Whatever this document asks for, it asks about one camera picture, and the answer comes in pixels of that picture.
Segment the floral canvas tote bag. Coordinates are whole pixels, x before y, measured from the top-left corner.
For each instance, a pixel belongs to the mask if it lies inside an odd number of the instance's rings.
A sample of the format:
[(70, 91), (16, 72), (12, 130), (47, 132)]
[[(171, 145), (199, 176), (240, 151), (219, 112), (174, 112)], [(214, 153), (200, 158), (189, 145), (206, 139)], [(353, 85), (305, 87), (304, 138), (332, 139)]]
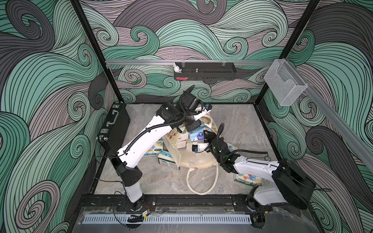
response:
[[(218, 162), (213, 154), (208, 150), (209, 143), (206, 142), (204, 131), (216, 133), (217, 126), (210, 114), (203, 116), (200, 119), (201, 126), (189, 132), (186, 127), (182, 127), (182, 133), (177, 129), (171, 130), (162, 137), (164, 146), (170, 153), (171, 158), (178, 168), (188, 168), (186, 185), (194, 194), (203, 196), (209, 194), (215, 187), (218, 176)], [(215, 167), (215, 180), (211, 188), (205, 192), (194, 190), (189, 184), (189, 176), (193, 170)]]

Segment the light blue puppy tissue pack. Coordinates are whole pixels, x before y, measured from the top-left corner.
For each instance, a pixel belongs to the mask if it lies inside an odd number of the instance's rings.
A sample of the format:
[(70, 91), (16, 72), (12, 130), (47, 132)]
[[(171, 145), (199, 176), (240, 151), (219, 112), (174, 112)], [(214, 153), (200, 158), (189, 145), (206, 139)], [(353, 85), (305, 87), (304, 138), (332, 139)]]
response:
[(189, 132), (189, 138), (192, 142), (203, 141), (205, 139), (204, 131), (209, 131), (210, 128), (206, 125), (201, 125), (195, 130)]

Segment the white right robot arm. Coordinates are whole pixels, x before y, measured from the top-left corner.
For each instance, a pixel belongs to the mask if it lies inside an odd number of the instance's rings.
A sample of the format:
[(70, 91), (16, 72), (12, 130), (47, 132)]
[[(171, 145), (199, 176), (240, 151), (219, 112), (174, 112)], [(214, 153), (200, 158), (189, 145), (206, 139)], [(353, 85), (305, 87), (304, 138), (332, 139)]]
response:
[(227, 143), (220, 137), (224, 124), (217, 133), (204, 130), (208, 150), (213, 154), (217, 163), (228, 173), (249, 174), (269, 181), (265, 187), (256, 187), (249, 194), (248, 203), (252, 208), (256, 206), (272, 206), (274, 204), (288, 203), (295, 208), (306, 210), (310, 204), (313, 192), (316, 190), (315, 181), (307, 175), (298, 165), (288, 159), (280, 161), (264, 161), (254, 157), (245, 157), (240, 152), (262, 154), (265, 151), (233, 150), (228, 149)]

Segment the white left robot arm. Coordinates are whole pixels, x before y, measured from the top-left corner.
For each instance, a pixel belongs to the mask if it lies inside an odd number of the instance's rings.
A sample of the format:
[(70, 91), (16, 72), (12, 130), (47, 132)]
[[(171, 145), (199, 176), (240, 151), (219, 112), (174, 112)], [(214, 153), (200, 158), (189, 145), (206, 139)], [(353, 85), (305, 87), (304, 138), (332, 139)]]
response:
[(142, 172), (138, 163), (145, 153), (163, 136), (173, 129), (199, 122), (211, 108), (192, 94), (195, 85), (190, 86), (180, 96), (177, 103), (165, 103), (156, 111), (149, 124), (127, 145), (110, 156), (115, 171), (122, 180), (127, 200), (132, 204), (141, 204), (144, 195), (140, 187)]

